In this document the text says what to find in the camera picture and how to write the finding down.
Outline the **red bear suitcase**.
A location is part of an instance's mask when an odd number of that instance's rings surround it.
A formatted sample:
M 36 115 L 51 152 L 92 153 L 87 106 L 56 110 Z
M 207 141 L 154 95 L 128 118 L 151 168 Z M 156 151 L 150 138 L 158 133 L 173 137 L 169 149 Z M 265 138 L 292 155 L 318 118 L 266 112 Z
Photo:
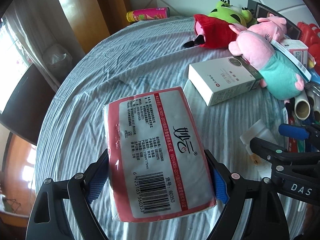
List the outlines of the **red bear suitcase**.
M 299 39 L 308 47 L 308 65 L 319 74 L 319 27 L 313 23 L 298 22 Z

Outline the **red dressed pig plush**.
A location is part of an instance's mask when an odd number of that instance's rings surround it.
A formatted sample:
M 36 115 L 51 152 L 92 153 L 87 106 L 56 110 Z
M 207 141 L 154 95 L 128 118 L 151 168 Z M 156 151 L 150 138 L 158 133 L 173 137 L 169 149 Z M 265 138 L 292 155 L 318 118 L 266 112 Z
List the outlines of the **red dressed pig plush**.
M 237 35 L 231 30 L 227 21 L 209 17 L 203 14 L 194 15 L 195 40 L 186 42 L 183 47 L 191 48 L 200 46 L 208 49 L 227 48 L 228 45 L 235 41 Z

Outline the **pink pig plush blue shirt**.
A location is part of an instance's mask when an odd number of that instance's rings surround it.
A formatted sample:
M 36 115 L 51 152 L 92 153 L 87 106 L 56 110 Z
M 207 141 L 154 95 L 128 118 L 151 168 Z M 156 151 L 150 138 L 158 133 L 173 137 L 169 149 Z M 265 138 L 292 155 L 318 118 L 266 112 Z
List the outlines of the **pink pig plush blue shirt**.
M 257 24 L 250 26 L 248 29 L 264 37 L 268 42 L 275 40 L 281 42 L 287 32 L 286 18 L 269 14 L 268 17 L 257 18 Z

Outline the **striped grey tablecloth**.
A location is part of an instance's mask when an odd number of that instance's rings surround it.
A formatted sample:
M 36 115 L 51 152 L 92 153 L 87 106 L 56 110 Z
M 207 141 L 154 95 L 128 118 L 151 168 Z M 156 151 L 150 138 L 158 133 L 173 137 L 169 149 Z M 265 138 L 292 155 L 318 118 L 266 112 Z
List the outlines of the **striped grey tablecloth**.
M 49 106 L 37 144 L 35 187 L 40 189 L 47 178 L 68 180 L 97 161 L 107 148 L 107 103 L 171 87 L 184 90 L 202 146 L 231 172 L 260 180 L 240 137 L 262 121 L 276 143 L 285 146 L 278 132 L 284 103 L 256 88 L 208 107 L 188 80 L 189 64 L 227 57 L 229 51 L 183 48 L 193 32 L 191 18 L 172 17 L 135 23 L 96 45 Z

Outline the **green frog plush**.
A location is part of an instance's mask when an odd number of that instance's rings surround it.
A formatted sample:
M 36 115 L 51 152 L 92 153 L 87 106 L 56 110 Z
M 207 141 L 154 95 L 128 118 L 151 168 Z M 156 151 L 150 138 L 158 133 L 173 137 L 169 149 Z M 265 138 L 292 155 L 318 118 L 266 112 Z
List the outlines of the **green frog plush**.
M 208 16 L 246 27 L 253 20 L 252 12 L 253 10 L 249 10 L 247 7 L 232 5 L 230 0 L 220 0 Z

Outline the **white medicine box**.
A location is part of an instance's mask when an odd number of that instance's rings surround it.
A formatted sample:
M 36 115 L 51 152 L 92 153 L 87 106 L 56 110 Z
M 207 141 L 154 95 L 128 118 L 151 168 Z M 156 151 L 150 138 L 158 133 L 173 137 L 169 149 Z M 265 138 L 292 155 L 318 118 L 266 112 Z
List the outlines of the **white medicine box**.
M 262 76 L 242 57 L 231 56 L 190 64 L 188 79 L 213 106 L 256 89 Z

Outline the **pink snack can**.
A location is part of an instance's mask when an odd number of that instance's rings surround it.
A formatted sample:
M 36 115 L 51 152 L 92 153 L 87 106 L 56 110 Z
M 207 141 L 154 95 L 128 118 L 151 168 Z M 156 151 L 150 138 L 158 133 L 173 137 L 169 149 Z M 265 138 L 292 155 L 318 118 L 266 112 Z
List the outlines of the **pink snack can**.
M 147 8 L 133 10 L 126 13 L 126 19 L 129 23 L 147 21 L 147 20 L 160 20 L 170 17 L 169 7 L 161 8 Z

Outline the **pink tissue pack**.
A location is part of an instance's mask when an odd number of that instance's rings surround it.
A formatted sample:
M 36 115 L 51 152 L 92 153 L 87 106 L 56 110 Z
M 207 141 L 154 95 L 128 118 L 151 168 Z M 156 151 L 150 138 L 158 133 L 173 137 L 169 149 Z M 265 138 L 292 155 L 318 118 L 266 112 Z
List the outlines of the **pink tissue pack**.
M 216 204 L 195 121 L 181 87 L 104 106 L 112 216 L 172 219 Z

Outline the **pink pig plush teal dress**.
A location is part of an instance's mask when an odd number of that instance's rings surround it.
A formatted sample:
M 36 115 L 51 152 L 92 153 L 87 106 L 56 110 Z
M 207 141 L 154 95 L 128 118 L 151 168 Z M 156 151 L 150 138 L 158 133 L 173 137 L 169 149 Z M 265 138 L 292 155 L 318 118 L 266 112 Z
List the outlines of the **pink pig plush teal dress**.
M 289 100 L 301 94 L 305 82 L 298 68 L 261 35 L 229 25 L 237 38 L 228 45 L 234 56 L 242 56 L 262 76 L 260 85 L 276 99 Z

